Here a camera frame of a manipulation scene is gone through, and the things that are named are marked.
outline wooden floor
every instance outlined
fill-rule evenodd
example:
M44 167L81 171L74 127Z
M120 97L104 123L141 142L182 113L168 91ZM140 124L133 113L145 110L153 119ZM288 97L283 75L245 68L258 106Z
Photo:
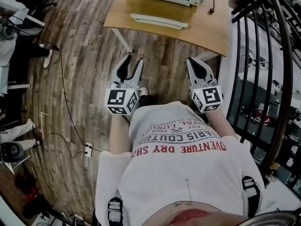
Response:
M62 52L66 97L72 117L83 142L91 142L101 150L108 147L110 115L103 106L105 89L114 65L127 52L110 29L104 28L106 14L113 0L56 0L56 8L45 18L41 37L56 44ZM185 42L144 32L127 31L132 42L131 68L143 58L142 86L159 95L161 103L189 99L190 82L186 74L186 58L202 51ZM216 61L211 61L213 71ZM61 57L54 52L50 65L43 59L32 59L24 104L37 125L41 138L49 133L62 134L72 155L84 151L72 126L63 94ZM39 180L45 198L65 215L76 213L91 222L95 206L97 175L80 153L69 156L64 141L49 136L43 146L31 149L26 163ZM97 171L98 151L93 151L90 165Z

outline shoe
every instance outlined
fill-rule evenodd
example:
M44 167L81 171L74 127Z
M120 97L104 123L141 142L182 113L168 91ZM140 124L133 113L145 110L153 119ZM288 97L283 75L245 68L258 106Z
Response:
M32 130L36 129L36 125L33 123L31 119L28 119L27 123L30 123L32 125Z
M48 65L50 63L50 59L51 59L52 53L53 53L53 51L50 49L49 50L49 55L44 58L44 68L48 67Z
M150 94L149 90L146 87L141 87L139 89L139 92L140 92L140 96L148 96Z

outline black cable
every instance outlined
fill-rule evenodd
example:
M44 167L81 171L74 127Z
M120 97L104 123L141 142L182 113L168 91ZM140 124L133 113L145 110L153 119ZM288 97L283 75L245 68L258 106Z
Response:
M2 17L4 17L4 16L6 16L6 17L15 17L16 19L18 19L18 20L20 20L20 21L22 21L22 23L24 23L24 20L23 19L20 19L20 18L18 18L18 17L16 17L16 16L14 16L14 15L9 15L9 14L1 14L0 16L2 16Z
M66 146L67 146L67 148L68 148L69 155L70 155L70 157L71 157L72 159L74 159L74 158L75 158L78 154L80 154L80 153L87 154L86 152L81 151L81 152L76 153L75 156L72 156L72 155L71 155L71 152L70 152L70 149L69 149L69 147L68 147L68 143L67 143L66 139L65 139L61 134L56 133L56 132L52 132L52 133L49 133L48 135L46 135L45 138L44 138L44 140L43 140L43 142L42 142L43 144L44 144L45 140L47 139L47 137L49 137L50 135L58 135L58 136L60 136L60 137L64 140L64 142L65 142L65 144L66 144Z
M128 126L130 126L130 121L127 117L125 117L124 115L121 115L121 118L123 119L123 121L125 122L125 124L127 124Z
M23 30L21 30L21 29L19 29L19 28L16 28L16 29L19 30L19 31L21 31L21 32L27 33L27 34L29 34L30 36L32 36L30 33L25 32L25 31L23 31ZM53 48L55 51L57 51L57 52L60 53L60 58L61 58L61 72L62 72L62 80L63 80L63 90L64 90L64 98L65 98L67 110L68 110L68 113L69 113L71 122L72 122L72 124L73 124L73 126L74 126L74 129L75 129L75 131L76 131L76 134L77 134L77 136L78 136L80 142L82 143L82 145L87 146L87 145L82 141L81 137L79 136L79 132L78 132L78 130L76 129L76 126L75 126L75 124L74 124L74 121L73 121L71 112L70 112L70 110L69 110L69 106L68 106L68 102L67 102L67 97L66 97L66 90L65 90L64 76L63 76L63 55L62 55L60 49L58 48L58 46L56 46L55 44L53 44L53 43L51 43L51 42L48 42L48 41L46 41L46 40L44 40L44 39L42 39L42 38L38 38L38 39L40 39L40 40L42 40L42 41L44 41L44 42L46 42L46 43L51 44L51 45L52 45L52 48Z
M75 127L75 124L74 124L73 119L72 119L72 116L71 116L71 112L70 112L69 107L68 107L68 102L67 102L67 98L66 98L66 90L65 90L65 82L64 82L64 74L63 74L63 55L62 55L60 49L59 49L57 46L55 46L55 47L54 47L54 46L55 46L55 45L53 45L52 47L53 47L56 51L58 51L58 52L60 53L60 55L61 55L61 71L62 71L62 80L63 80L64 98L65 98L67 110L68 110L68 113L69 113L69 115L70 115L70 119L71 119L72 124L73 124L73 126L74 126L74 129L75 129L75 131L76 131L76 134L77 134L78 137L79 137L80 142L81 142L84 146L86 146L86 144L81 140L81 138L80 138L80 136L79 136L79 132L77 131L77 129L76 129L76 127Z
M88 165L89 165L89 167L93 170L93 172L95 172L97 175L98 175L98 173L94 170L94 168L90 165L90 158L88 157Z
M214 9L215 9L215 0L213 0L213 8L209 9L209 13L210 14L214 13Z
M46 41L46 40L44 40L44 39L38 37L38 35L32 35L31 33L28 33L28 32L25 32L25 31L22 30L22 29L19 29L19 28L17 27L17 25L16 25L15 23L11 22L11 21L9 21L9 22L12 23L14 26L9 25L8 22L7 22L7 20L8 20L8 19L6 18L6 24L5 24L6 27L11 27L11 28L13 28L13 29L18 30L19 32L26 33L26 34L28 34L28 35L34 37L34 38L37 38L37 39L42 40L42 41L44 41L44 42L46 42L46 43L49 43L49 44L51 44L52 46L55 46L55 47L58 49L58 47L57 47L55 44L53 44L53 43L51 43L51 42L48 42L48 41Z

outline backpack strap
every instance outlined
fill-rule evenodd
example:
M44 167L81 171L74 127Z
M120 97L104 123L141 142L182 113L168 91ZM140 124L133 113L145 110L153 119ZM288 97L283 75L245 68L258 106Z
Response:
M255 216L258 206L260 204L260 190L255 184L255 181L252 177L245 176L242 179L244 195L247 197L247 212L248 217L252 218Z
M110 226L123 226L122 200L118 197L108 203L108 220Z

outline metal railing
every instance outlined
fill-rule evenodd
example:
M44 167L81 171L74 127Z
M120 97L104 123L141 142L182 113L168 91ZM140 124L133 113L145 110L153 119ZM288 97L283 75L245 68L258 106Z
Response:
M233 23L237 23L237 31L238 31L238 50L237 50L237 63L236 63L236 72L235 72L235 79L234 79L234 86L233 92L230 100L230 106L227 114L227 119L229 120L231 114L235 114L234 122L231 124L234 128L235 132L241 136L241 142L245 139L250 141L253 145L251 149L251 153L253 154L256 147L261 148L266 152L263 161L261 162L259 169L261 171L261 175L264 177L272 162L275 160L277 153L281 147L282 137L285 132L285 126L288 118L288 113L290 109L291 99L292 99L292 91L293 91L293 56L292 56L292 44L293 48L298 48L301 46L300 35L298 30L293 27L295 20L297 25L300 25L301 28L301 21L298 19L297 15L294 11L289 7L286 3L284 5L285 0L243 0L240 4L232 11L232 14L236 14L236 16L232 19ZM283 12L282 6L285 6L286 13L293 12L291 16L291 20L289 21ZM276 13L276 18L267 11L267 8L272 8ZM263 17L258 16L256 13L256 9L261 8ZM238 127L238 120L241 113L244 97L246 94L246 82L247 82L247 75L248 75L248 58L249 58L249 29L248 29L248 16L249 13L252 13L252 20L255 26L255 45L256 45L256 65L255 65L255 74L254 74L254 83L253 83L253 90L252 96L249 105L248 115L246 117L246 122L244 127ZM260 42L259 42L259 23L258 17L264 22L264 26L260 26L264 28L267 33L267 42L268 42L268 78L267 78L267 88L266 88L266 95L264 99L264 108L261 114L261 120L256 132L256 135L253 135L248 132L248 128L251 123L252 113L254 112L255 100L256 95L258 92L258 81L259 81L259 72L260 72ZM237 107L237 111L233 111L233 103L234 98L237 93L237 83L238 83L238 72L240 66L240 57L241 57L241 29L240 29L240 19L244 18L245 24L245 33L246 33L246 46L245 46L245 70L244 70L244 78L241 87L241 93L239 96L239 103ZM271 137L270 143L261 139L262 128L264 126L265 118L268 113L269 102L270 102L270 95L271 95L271 87L272 87L272 75L273 75L273 49L272 49L272 38L271 38L271 30L275 29L273 27L272 22L269 21L269 18L273 18L274 22L276 21L279 26L278 34L281 36L281 40L278 40L282 45L282 52L283 52L283 86L282 86L282 97L280 108L278 112L277 122L275 124L275 128L273 131L273 135ZM292 34L289 33L287 24L291 26Z

